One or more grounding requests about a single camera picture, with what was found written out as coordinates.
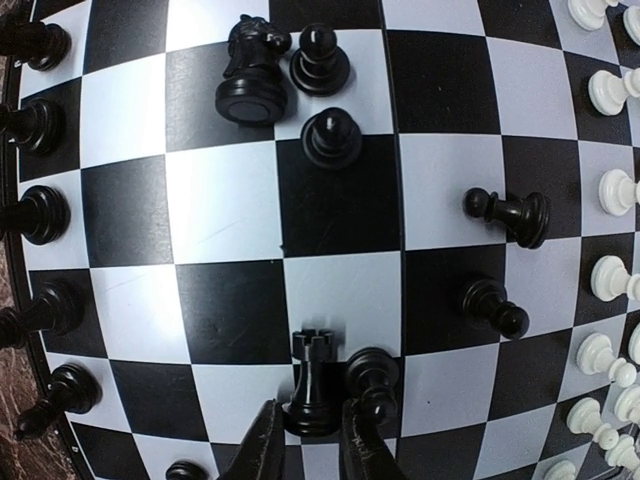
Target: chessboard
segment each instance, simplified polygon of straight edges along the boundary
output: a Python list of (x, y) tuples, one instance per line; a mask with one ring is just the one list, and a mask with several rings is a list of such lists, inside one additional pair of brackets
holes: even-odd
[[(351, 354), (397, 360), (400, 412), (382, 435), (411, 479), (542, 479), (567, 459), (580, 480), (614, 478), (590, 435), (566, 426), (590, 396), (612, 413), (621, 389), (575, 363), (589, 334), (627, 355), (640, 303), (593, 296), (591, 270), (617, 255), (640, 271), (640, 210), (605, 214), (598, 181), (640, 180), (640, 103), (605, 117), (587, 94), (598, 70), (640, 67), (624, 30), (631, 2), (586, 32), (566, 0), (39, 0), (28, 14), (71, 35), (55, 70), (9, 69), (5, 101), (43, 97), (66, 116), (46, 158), (3, 145), (4, 201), (49, 185), (71, 208), (66, 234), (8, 238), (18, 305), (43, 282), (83, 289), (81, 326), (34, 336), (45, 388), (64, 363), (102, 387), (57, 431), (85, 479), (162, 480), (189, 459), (216, 478), (262, 403), (286, 400), (299, 368), (290, 338), (330, 328), (336, 384)], [(240, 14), (291, 32), (336, 29), (352, 77), (312, 98), (289, 81), (285, 118), (239, 127), (214, 108)], [(363, 134), (361, 159), (322, 170), (300, 130), (331, 106)], [(471, 187), (551, 200), (549, 236), (518, 247), (464, 215)], [(456, 309), (470, 275), (503, 282), (529, 313), (506, 341)], [(339, 478), (338, 440), (286, 438), (288, 480)]]

